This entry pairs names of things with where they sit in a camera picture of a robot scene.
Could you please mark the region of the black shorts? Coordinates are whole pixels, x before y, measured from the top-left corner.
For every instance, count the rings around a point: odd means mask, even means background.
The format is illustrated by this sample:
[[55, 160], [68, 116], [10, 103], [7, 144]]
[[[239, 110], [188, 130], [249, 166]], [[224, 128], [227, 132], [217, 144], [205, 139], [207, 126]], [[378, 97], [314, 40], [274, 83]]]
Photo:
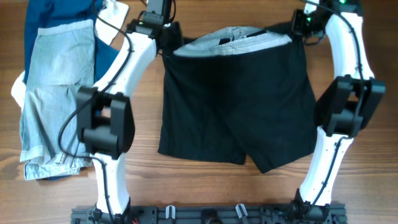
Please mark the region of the black shorts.
[[311, 154], [315, 96], [290, 23], [236, 26], [162, 53], [160, 154], [265, 173]]

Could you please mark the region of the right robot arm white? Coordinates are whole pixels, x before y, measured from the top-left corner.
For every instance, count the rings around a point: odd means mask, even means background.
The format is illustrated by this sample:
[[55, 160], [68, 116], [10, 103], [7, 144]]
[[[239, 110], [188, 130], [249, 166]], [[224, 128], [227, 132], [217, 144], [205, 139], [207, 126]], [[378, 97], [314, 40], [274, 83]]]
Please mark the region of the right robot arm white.
[[306, 1], [292, 22], [292, 32], [305, 40], [328, 37], [332, 52], [334, 80], [316, 103], [317, 142], [292, 202], [296, 219], [323, 222], [331, 213], [331, 191], [342, 160], [368, 125], [386, 86], [368, 64], [360, 1]]

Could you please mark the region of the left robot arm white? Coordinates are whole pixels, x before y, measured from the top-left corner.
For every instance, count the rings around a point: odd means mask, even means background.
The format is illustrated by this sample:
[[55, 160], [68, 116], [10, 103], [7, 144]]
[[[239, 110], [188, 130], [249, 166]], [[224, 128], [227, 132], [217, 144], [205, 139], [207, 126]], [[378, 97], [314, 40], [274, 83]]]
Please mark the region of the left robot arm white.
[[76, 99], [82, 107], [78, 139], [92, 158], [98, 186], [98, 201], [88, 210], [93, 223], [129, 222], [125, 161], [135, 135], [131, 98], [158, 51], [183, 44], [179, 22], [155, 25], [134, 19], [126, 32], [109, 70], [93, 87], [80, 88]]

